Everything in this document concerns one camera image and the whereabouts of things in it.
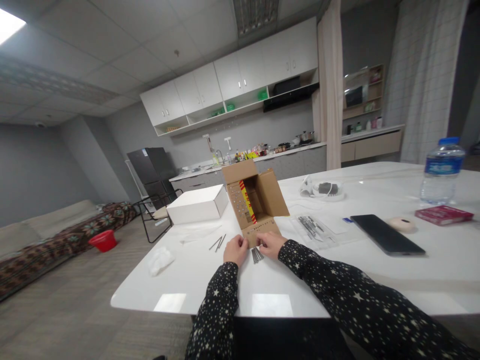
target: water bottle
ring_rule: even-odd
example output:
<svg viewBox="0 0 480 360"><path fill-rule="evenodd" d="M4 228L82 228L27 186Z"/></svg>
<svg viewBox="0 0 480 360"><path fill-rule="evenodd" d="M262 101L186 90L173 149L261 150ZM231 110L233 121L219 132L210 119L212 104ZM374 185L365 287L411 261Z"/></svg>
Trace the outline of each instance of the water bottle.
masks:
<svg viewBox="0 0 480 360"><path fill-rule="evenodd" d="M438 147L426 156L420 199L429 204L448 204L455 194L455 180L459 176L465 150L457 144L458 137L445 137Z"/></svg>

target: bottle cap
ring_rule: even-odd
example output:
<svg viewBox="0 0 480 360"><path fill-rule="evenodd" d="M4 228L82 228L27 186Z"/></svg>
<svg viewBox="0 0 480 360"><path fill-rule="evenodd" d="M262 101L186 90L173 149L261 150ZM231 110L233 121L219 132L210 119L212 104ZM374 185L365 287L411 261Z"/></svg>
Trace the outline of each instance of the bottle cap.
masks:
<svg viewBox="0 0 480 360"><path fill-rule="evenodd" d="M438 145L456 145L459 143L459 137L444 137L438 140Z"/></svg>

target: red plastic basin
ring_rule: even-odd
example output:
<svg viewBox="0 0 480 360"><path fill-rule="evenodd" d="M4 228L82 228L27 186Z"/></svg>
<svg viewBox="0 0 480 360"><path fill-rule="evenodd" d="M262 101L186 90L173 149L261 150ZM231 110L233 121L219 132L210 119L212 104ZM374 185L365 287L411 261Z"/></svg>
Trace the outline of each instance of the red plastic basin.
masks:
<svg viewBox="0 0 480 360"><path fill-rule="evenodd" d="M117 240L115 240L113 230L107 230L99 233L97 236L92 237L88 243L96 247L102 253L106 253L117 246Z"/></svg>

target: red label on box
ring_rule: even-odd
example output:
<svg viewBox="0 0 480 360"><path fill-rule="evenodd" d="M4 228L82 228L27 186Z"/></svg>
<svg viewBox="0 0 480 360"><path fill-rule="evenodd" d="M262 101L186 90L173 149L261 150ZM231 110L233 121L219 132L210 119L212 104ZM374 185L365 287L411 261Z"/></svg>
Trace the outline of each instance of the red label on box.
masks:
<svg viewBox="0 0 480 360"><path fill-rule="evenodd" d="M415 216L432 224L443 226L472 220L474 214L451 206L442 205L417 210L415 211Z"/></svg>

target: white box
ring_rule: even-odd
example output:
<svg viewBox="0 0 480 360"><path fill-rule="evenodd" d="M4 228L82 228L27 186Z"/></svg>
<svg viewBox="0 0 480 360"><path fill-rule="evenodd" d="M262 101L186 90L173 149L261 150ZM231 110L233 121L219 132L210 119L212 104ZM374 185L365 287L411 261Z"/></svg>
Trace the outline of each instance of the white box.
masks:
<svg viewBox="0 0 480 360"><path fill-rule="evenodd" d="M220 219L229 203L223 185L186 191L166 207L174 224Z"/></svg>

